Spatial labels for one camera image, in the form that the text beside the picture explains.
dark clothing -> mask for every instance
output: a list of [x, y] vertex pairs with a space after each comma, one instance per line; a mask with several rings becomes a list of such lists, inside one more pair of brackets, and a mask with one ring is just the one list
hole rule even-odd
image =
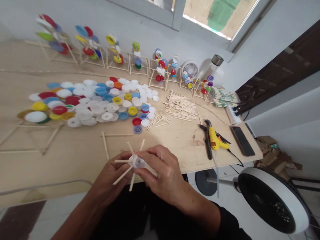
[[[238, 220], [231, 213], [223, 207], [219, 208], [221, 225], [213, 239], [251, 239], [239, 228]], [[137, 239], [144, 234], [149, 215], [150, 229], [156, 232], [160, 240], [210, 239], [203, 228], [153, 194], [144, 182], [134, 184], [132, 192], [129, 192], [128, 185], [123, 189], [107, 208], [92, 239]]]

door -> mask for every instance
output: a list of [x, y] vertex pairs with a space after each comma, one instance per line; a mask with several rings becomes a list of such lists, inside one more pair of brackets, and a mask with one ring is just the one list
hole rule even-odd
[[236, 92], [242, 114], [320, 70], [320, 20]]

smartphone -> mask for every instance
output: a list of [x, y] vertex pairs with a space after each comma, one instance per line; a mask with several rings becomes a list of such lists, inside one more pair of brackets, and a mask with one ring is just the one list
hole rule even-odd
[[242, 129], [240, 127], [231, 127], [231, 131], [237, 140], [237, 143], [242, 151], [242, 154], [247, 157], [254, 156], [255, 153], [250, 143], [248, 142], [246, 136], [244, 135]]

wooden table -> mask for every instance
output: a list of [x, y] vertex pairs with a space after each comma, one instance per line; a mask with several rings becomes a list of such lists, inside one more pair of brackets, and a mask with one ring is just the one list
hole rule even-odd
[[[97, 82], [109, 80], [107, 77], [90, 76], [79, 74], [94, 73], [108, 76], [123, 77], [128, 80], [137, 79], [141, 83], [147, 83], [148, 78], [142, 75], [129, 75], [125, 71], [115, 69], [104, 69], [103, 67], [84, 64], [76, 66], [71, 63], [49, 62], [43, 56], [40, 47], [26, 45], [23, 42], [5, 42], [0, 45], [0, 66], [6, 72], [0, 72], [0, 135], [4, 136], [19, 120], [16, 114], [22, 110], [30, 109], [32, 102], [28, 100], [31, 93], [46, 91], [46, 84], [49, 82], [82, 82], [85, 79], [93, 79]], [[37, 71], [17, 73], [14, 71]], [[169, 82], [168, 90], [178, 92], [191, 98], [198, 104], [209, 108], [224, 122], [230, 125], [230, 121], [224, 108], [215, 108], [203, 99], [192, 98], [188, 89], [179, 88], [178, 84]], [[110, 157], [121, 151], [129, 150], [126, 142], [129, 141], [134, 150], [140, 148], [141, 142], [145, 139], [144, 149], [162, 144], [169, 148], [179, 159], [182, 173], [200, 171], [215, 167], [213, 160], [208, 160], [204, 144], [204, 132], [198, 126], [199, 119], [187, 122], [173, 118], [164, 111], [166, 97], [169, 91], [157, 89], [160, 101], [149, 101], [157, 112], [171, 119], [171, 124], [154, 128], [149, 131], [145, 128], [141, 134], [134, 134], [129, 137], [106, 137]], [[228, 125], [219, 120], [214, 114], [197, 106], [203, 119], [209, 119], [213, 128], [225, 137], [232, 144], [231, 151], [242, 161], [248, 162], [262, 158], [262, 153], [251, 136], [244, 123], [240, 126], [251, 144], [256, 155], [245, 157], [242, 155], [235, 138]], [[98, 123], [93, 127], [81, 126], [70, 128], [64, 125], [56, 135], [45, 156], [39, 153], [18, 153], [0, 155], [0, 192], [13, 189], [46, 185], [73, 181], [78, 179], [94, 182], [103, 166], [106, 164], [106, 154], [101, 131], [106, 134], [132, 134], [132, 118], [126, 121]], [[19, 129], [3, 145], [1, 149], [33, 148], [25, 131]], [[52, 134], [52, 129], [34, 131], [34, 136], [39, 145]], [[238, 163], [238, 160], [229, 152], [221, 149], [217, 152], [219, 166]], [[36, 201], [70, 195], [87, 191], [90, 188], [85, 182], [74, 182], [65, 185], [42, 187], [35, 190], [20, 191], [17, 193], [0, 196], [0, 206], [21, 204], [24, 202]]]

yellow glue gun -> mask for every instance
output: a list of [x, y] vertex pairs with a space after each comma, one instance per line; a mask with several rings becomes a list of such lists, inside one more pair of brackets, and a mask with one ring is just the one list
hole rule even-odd
[[208, 125], [208, 131], [209, 131], [209, 138], [211, 143], [212, 150], [218, 150], [220, 147], [224, 149], [229, 149], [230, 145], [229, 143], [223, 143], [216, 135], [216, 131], [213, 129], [211, 122], [209, 120], [205, 120], [206, 124]]

